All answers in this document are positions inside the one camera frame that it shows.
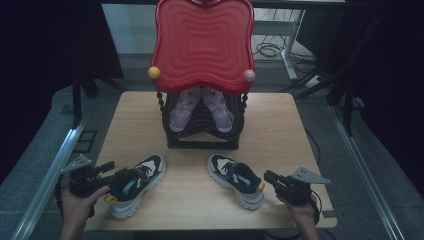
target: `yellow shoe accent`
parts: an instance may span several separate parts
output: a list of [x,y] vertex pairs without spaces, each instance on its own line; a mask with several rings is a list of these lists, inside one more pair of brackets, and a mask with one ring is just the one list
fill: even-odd
[[261,182],[259,183],[258,188],[256,188],[256,192],[262,192],[265,188],[265,183]]
[[110,194],[107,194],[103,200],[105,200],[105,202],[109,203],[109,204],[114,204],[118,202],[118,198],[116,198],[115,196],[112,196]]

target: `human arm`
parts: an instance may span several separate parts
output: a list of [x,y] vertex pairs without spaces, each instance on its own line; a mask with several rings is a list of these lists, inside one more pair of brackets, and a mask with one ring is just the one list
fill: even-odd
[[286,204],[302,240],[319,240],[319,234],[315,227],[315,211],[311,203],[295,206],[278,194],[277,198]]
[[63,227],[60,235],[61,240],[77,240],[83,238],[85,225],[91,206],[97,199],[109,191],[109,186],[103,186],[86,198],[75,196],[65,189],[62,193]]

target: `wooden table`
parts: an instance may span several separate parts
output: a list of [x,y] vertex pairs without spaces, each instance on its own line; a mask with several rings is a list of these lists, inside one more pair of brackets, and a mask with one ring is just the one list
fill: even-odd
[[[238,150],[193,150],[167,147],[155,92],[123,93],[97,165],[115,161],[114,170],[132,168],[147,156],[160,154],[168,163],[167,173],[144,194],[141,207],[128,219],[112,217],[109,205],[98,201],[86,230],[294,228],[272,185],[265,182],[265,203],[251,211],[237,202],[232,190],[209,176],[206,163],[214,153],[248,164],[261,178],[265,170],[286,176],[300,166],[320,174],[292,96],[249,93],[248,97]],[[312,189],[321,197],[323,211],[333,211],[325,186],[313,184]],[[318,227],[336,224],[336,218],[321,215]]]

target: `gray floor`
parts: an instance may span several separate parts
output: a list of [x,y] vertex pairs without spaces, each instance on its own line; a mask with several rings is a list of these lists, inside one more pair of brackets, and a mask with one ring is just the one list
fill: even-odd
[[[153,86],[147,79],[149,58],[123,56],[125,80],[116,80],[130,91],[150,91]],[[281,61],[257,61],[257,79],[251,92],[277,92],[290,85]],[[85,154],[97,159],[107,133],[120,92],[97,81],[100,95],[95,99],[84,97],[85,104],[93,104],[85,130],[98,134],[91,151]],[[337,214],[335,228],[320,230],[322,239],[390,239],[376,210],[351,153],[344,144],[337,125],[325,102],[328,89],[323,89],[305,99],[296,100],[303,125],[310,133],[310,143],[324,177],[333,184],[327,186],[330,199]],[[69,128],[73,116],[64,111],[72,103],[71,88],[55,94],[53,107],[39,133],[0,187],[0,239],[10,239],[29,203],[42,182],[52,160],[55,158]],[[396,161],[355,112],[352,130],[364,161],[376,184],[399,223],[404,239],[424,239],[424,201],[415,191]],[[50,198],[31,235],[31,239],[57,239],[61,218],[53,197]],[[284,236],[286,230],[273,230],[271,234]],[[132,232],[88,232],[86,239],[132,239]]]

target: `black curtain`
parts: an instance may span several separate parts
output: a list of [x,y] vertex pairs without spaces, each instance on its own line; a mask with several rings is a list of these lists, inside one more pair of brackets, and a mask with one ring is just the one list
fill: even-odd
[[123,78],[98,1],[0,3],[1,182],[44,122],[53,94],[75,81]]

